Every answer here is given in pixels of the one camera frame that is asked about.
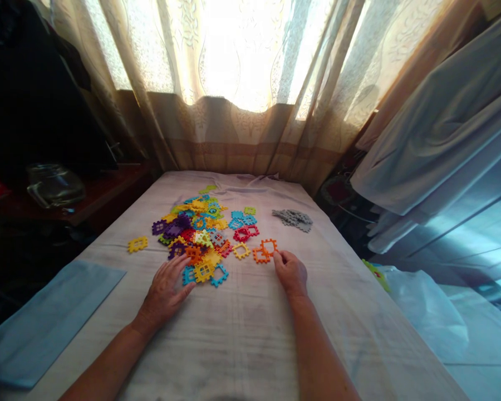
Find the white cloth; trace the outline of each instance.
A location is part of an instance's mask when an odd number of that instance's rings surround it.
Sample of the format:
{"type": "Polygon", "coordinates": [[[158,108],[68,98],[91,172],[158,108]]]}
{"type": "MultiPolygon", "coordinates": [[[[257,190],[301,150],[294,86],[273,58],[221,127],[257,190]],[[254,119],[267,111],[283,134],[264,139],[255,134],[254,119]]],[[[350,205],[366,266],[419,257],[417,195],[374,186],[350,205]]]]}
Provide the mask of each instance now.
{"type": "MultiPolygon", "coordinates": [[[[308,269],[308,291],[350,377],[366,400],[463,400],[466,396],[390,296],[298,184],[249,175],[164,174],[79,259],[127,270],[70,345],[24,399],[56,400],[134,318],[167,247],[150,235],[152,222],[208,184],[231,211],[256,208],[258,237],[277,240],[308,269]],[[287,227],[272,209],[309,215],[306,234],[287,227]],[[147,235],[149,246],[129,255],[126,244],[147,235]]],[[[230,240],[233,230],[224,231],[230,240]]],[[[199,285],[155,336],[132,371],[121,400],[295,400],[293,327],[273,263],[223,260],[228,279],[199,285]]],[[[16,394],[3,389],[0,399],[16,394]]]]}
{"type": "Polygon", "coordinates": [[[501,19],[423,81],[356,169],[355,191],[386,211],[369,248],[386,252],[500,159],[501,19]]]}

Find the white bedsheet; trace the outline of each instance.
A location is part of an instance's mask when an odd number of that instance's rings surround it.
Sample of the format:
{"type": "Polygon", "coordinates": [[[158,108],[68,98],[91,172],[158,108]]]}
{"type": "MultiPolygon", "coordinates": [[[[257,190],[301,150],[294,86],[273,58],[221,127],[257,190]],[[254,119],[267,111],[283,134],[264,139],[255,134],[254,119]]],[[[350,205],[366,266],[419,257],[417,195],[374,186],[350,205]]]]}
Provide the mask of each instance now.
{"type": "MultiPolygon", "coordinates": [[[[1,389],[0,399],[56,400],[73,383],[133,319],[167,258],[167,248],[150,235],[152,222],[208,184],[218,187],[210,195],[229,208],[227,220],[233,210],[256,208],[261,235],[249,248],[273,238],[305,263],[310,296],[363,399],[467,399],[300,185],[207,172],[164,174],[78,257],[128,273],[30,393],[1,389]],[[272,209],[308,214],[312,230],[284,226],[272,209]],[[148,248],[129,255],[127,242],[144,235],[148,248]]],[[[191,293],[145,350],[120,399],[297,399],[293,331],[273,263],[230,255],[224,266],[227,281],[191,293]]]]}

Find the left hand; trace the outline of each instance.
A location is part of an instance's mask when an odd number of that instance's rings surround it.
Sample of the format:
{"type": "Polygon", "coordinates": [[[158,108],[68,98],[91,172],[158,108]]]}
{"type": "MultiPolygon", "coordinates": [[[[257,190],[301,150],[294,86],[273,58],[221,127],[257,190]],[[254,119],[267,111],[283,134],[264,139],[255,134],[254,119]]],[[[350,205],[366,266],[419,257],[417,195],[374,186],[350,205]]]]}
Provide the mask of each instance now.
{"type": "Polygon", "coordinates": [[[131,324],[141,335],[150,338],[161,329],[197,285],[192,282],[178,293],[174,290],[177,279],[190,261],[191,259],[183,254],[163,263],[154,275],[149,292],[131,324]]]}

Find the glass jar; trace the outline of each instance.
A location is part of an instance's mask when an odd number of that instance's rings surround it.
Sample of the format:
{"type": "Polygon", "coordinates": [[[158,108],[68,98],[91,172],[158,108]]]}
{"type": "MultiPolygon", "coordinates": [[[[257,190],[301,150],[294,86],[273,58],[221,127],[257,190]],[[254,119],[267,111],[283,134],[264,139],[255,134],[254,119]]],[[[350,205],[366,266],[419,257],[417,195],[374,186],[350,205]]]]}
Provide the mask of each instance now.
{"type": "Polygon", "coordinates": [[[85,187],[72,171],[61,164],[31,164],[26,168],[27,190],[44,209],[69,205],[85,198],[85,187]]]}

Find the hand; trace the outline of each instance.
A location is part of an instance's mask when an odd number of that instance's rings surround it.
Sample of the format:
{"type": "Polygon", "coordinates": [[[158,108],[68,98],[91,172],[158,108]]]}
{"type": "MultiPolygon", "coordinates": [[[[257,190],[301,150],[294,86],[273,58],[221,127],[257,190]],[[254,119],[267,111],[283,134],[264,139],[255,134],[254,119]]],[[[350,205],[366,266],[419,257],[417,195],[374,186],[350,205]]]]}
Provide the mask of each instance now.
{"type": "Polygon", "coordinates": [[[187,284],[176,293],[174,285],[182,270],[191,261],[186,254],[164,262],[152,280],[132,327],[147,338],[153,336],[180,309],[182,302],[188,297],[196,283],[187,284]]]}
{"type": "Polygon", "coordinates": [[[304,264],[288,251],[275,251],[274,269],[289,299],[306,297],[306,279],[308,273],[304,264]]]}

